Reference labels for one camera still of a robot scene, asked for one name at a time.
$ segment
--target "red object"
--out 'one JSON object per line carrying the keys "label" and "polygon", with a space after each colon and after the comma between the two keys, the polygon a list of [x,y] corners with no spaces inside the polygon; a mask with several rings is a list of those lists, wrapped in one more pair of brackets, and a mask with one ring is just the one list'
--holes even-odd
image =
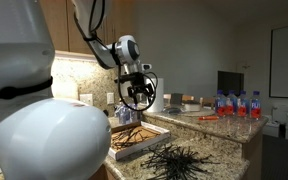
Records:
{"label": "red object", "polygon": [[217,116],[203,116],[199,117],[198,120],[218,120]]}

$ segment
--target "granite countertop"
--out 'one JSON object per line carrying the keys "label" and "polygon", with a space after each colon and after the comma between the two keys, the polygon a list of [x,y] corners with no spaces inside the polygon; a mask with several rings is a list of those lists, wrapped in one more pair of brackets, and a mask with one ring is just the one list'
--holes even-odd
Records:
{"label": "granite countertop", "polygon": [[[119,126],[117,118],[110,118],[111,127]],[[171,136],[157,145],[176,145],[183,148],[190,147],[193,152],[198,152],[198,157],[210,156],[210,161],[219,164],[202,164],[200,168],[211,172],[210,174],[198,173],[199,179],[241,179],[246,172],[249,161],[241,158],[241,149],[239,146],[227,150],[219,148],[219,144],[210,139],[191,138]],[[118,161],[107,156],[104,165],[114,175],[116,179],[148,179],[153,178],[154,169],[141,167],[141,163],[147,161],[152,153],[147,149],[135,152]]]}
{"label": "granite countertop", "polygon": [[143,114],[144,117],[151,117],[238,143],[250,142],[268,121],[266,117],[261,117],[259,120],[240,117],[225,117],[219,120],[198,120],[198,116],[191,116],[185,113],[170,115],[163,112],[150,113],[144,111]]}

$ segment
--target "white wall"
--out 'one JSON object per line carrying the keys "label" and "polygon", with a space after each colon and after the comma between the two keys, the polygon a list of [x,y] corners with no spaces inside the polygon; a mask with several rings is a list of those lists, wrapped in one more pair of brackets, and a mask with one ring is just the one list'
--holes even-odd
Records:
{"label": "white wall", "polygon": [[237,69],[245,73],[245,89],[261,91],[263,114],[271,114],[273,106],[288,105],[288,99],[269,98],[271,30],[288,25],[288,13],[250,22],[236,28]]}
{"label": "white wall", "polygon": [[232,27],[199,0],[137,0],[141,61],[165,93],[213,96],[217,71],[235,71]]}

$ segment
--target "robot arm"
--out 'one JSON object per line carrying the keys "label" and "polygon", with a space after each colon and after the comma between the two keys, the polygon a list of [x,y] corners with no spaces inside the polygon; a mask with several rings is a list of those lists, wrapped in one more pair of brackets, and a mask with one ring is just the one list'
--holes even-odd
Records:
{"label": "robot arm", "polygon": [[[124,101],[122,97],[120,84],[130,81],[131,86],[128,87],[128,96],[133,98],[137,104],[137,94],[144,94],[149,104],[144,109],[148,109],[155,100],[155,92],[151,83],[145,84],[144,77],[150,79],[146,74],[142,73],[141,63],[138,60],[140,55],[138,45],[135,39],[130,36],[122,36],[118,42],[114,42],[108,46],[104,45],[97,37],[96,30],[106,16],[106,11],[110,7],[110,0],[72,0],[75,7],[74,19],[83,38],[88,42],[98,63],[104,69],[118,67],[119,75],[115,81],[118,84],[118,91],[122,102],[130,109],[136,110]],[[121,75],[121,66],[125,67],[127,74]]]}

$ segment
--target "ceiling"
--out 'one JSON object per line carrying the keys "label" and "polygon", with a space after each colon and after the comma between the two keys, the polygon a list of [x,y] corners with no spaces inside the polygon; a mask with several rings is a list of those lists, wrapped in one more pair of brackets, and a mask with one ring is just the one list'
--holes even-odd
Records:
{"label": "ceiling", "polygon": [[202,0],[234,24],[288,13],[288,0]]}

